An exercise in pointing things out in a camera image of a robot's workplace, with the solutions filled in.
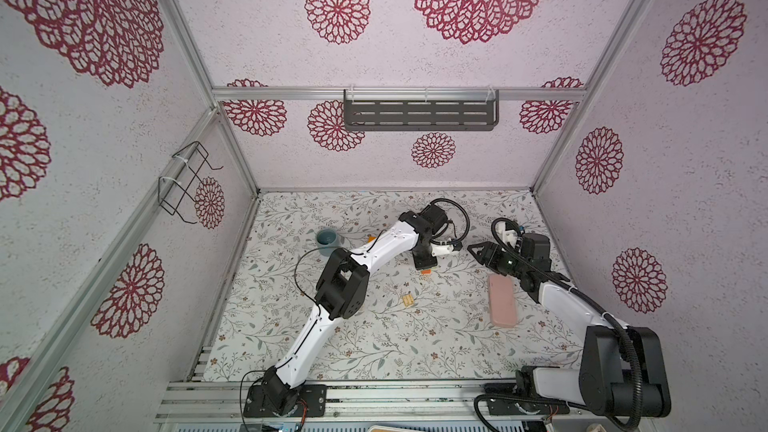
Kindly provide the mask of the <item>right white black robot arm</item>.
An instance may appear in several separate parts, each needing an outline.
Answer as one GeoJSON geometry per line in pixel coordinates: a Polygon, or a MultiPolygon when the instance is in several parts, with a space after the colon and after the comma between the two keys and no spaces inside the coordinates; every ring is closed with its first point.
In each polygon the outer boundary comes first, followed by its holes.
{"type": "Polygon", "coordinates": [[[525,366],[517,374],[517,401],[588,410],[633,429],[645,417],[672,408],[658,335],[617,319],[563,274],[551,268],[548,237],[528,233],[517,245],[473,244],[472,257],[497,275],[517,280],[536,304],[583,337],[575,369],[525,366]]]}

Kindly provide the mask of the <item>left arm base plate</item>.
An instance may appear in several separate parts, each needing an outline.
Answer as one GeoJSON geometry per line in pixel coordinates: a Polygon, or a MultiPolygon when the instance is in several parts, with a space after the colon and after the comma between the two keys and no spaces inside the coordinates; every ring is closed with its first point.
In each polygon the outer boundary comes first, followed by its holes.
{"type": "Polygon", "coordinates": [[[328,387],[302,385],[295,389],[275,389],[255,384],[249,388],[244,405],[245,418],[317,418],[325,414],[328,387]]]}

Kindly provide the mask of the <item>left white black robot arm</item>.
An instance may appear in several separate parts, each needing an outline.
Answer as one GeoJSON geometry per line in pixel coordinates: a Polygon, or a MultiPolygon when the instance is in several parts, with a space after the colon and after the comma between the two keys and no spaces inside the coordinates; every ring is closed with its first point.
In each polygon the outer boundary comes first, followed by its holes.
{"type": "Polygon", "coordinates": [[[265,395],[274,404],[295,397],[335,328],[362,307],[371,276],[406,252],[434,262],[432,240],[447,224],[445,210],[431,203],[420,212],[402,213],[368,245],[335,249],[316,284],[307,322],[286,356],[263,375],[265,395]]]}

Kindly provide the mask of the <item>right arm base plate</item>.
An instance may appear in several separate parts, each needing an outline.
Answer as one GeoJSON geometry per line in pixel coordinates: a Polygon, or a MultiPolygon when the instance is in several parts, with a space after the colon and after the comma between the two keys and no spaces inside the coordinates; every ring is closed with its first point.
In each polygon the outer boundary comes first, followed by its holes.
{"type": "Polygon", "coordinates": [[[520,391],[513,383],[488,383],[483,392],[504,396],[504,399],[490,398],[486,404],[492,416],[502,415],[565,415],[570,408],[565,404],[545,404],[530,393],[520,391]]]}

